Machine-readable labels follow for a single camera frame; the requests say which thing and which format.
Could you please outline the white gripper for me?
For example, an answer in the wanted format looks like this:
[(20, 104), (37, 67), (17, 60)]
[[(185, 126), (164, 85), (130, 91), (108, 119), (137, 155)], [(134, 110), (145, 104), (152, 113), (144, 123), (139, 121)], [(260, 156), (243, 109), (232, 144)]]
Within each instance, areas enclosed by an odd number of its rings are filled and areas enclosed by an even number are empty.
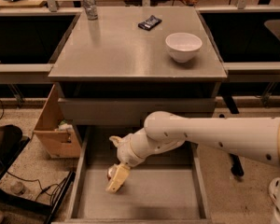
[(135, 167), (145, 161), (146, 140), (146, 136), (139, 133), (129, 133), (123, 138), (115, 135), (109, 137), (109, 141), (118, 148), (117, 157), (122, 163), (108, 168), (108, 184), (105, 189), (107, 192), (116, 193), (129, 176), (130, 167)]

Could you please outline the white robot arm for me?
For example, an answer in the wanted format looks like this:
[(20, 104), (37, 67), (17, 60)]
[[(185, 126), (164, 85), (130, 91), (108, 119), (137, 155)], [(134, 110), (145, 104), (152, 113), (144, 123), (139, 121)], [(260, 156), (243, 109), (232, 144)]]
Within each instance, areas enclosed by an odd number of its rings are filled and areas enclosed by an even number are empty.
[[(184, 118), (157, 111), (149, 114), (144, 127), (124, 137), (109, 138), (117, 148), (118, 164), (108, 169), (106, 190), (117, 192), (130, 170), (151, 155), (191, 143), (219, 148), (230, 154), (280, 167), (280, 118)], [(271, 224), (280, 224), (280, 182)]]

